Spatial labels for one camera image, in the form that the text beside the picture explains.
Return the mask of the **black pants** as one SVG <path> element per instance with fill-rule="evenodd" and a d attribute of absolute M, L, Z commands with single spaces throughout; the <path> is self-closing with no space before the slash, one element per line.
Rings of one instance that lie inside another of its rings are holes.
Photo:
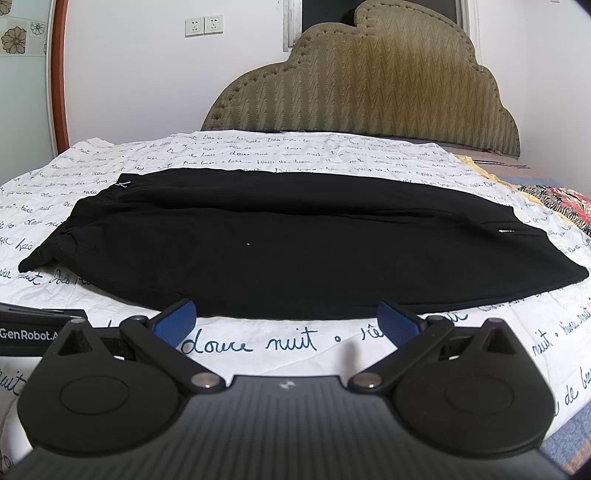
<path fill-rule="evenodd" d="M 435 313 L 586 279 L 511 207 L 369 177 L 168 169 L 123 174 L 79 200 L 20 264 L 58 265 L 153 310 L 341 320 L 381 302 Z"/>

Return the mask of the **yellow orange cloth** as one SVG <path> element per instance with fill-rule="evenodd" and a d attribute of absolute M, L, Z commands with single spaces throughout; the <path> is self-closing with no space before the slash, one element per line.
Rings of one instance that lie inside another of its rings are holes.
<path fill-rule="evenodd" d="M 468 155 L 455 153 L 455 156 L 462 162 L 477 170 L 481 175 L 517 191 L 520 191 L 520 185 L 548 185 L 554 187 L 564 187 L 558 181 L 548 178 L 545 175 L 538 174 L 532 167 L 510 157 L 494 155 L 491 152 L 476 152 L 470 153 Z M 543 205 L 537 198 L 522 191 L 520 192 L 525 194 L 528 198 L 534 199 L 537 203 Z"/>

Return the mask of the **floral glass door panel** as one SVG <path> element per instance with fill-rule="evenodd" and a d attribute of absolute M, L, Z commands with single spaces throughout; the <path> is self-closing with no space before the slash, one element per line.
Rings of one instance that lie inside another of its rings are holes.
<path fill-rule="evenodd" d="M 1 3 L 1 181 L 47 164 L 55 156 L 49 59 L 54 3 Z"/>

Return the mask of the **floral patterned blanket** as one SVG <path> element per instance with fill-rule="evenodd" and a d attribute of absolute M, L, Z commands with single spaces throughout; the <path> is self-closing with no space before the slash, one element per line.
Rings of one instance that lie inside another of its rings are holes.
<path fill-rule="evenodd" d="M 565 216 L 587 236 L 591 234 L 591 201 L 585 195 L 572 189 L 548 185 L 520 185 L 519 190 Z"/>

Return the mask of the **olive upholstered headboard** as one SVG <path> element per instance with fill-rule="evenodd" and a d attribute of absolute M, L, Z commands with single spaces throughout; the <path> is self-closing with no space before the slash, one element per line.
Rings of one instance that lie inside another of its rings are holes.
<path fill-rule="evenodd" d="M 202 127 L 345 132 L 520 155 L 496 79 L 457 24 L 407 1 L 365 1 L 353 19 L 308 28 L 287 60 L 236 78 Z"/>

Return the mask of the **white double wall socket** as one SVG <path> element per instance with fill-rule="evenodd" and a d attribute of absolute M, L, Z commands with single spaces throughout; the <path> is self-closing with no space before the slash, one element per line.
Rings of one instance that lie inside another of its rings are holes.
<path fill-rule="evenodd" d="M 224 17 L 222 15 L 186 19 L 184 22 L 184 35 L 186 37 L 221 34 L 223 30 Z"/>

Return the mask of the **wooden door frame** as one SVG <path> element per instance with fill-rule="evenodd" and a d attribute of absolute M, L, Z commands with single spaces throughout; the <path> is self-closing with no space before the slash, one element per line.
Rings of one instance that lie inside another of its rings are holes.
<path fill-rule="evenodd" d="M 65 34 L 67 0 L 51 2 L 48 32 L 48 112 L 52 127 L 54 151 L 59 154 L 69 148 L 65 101 Z"/>

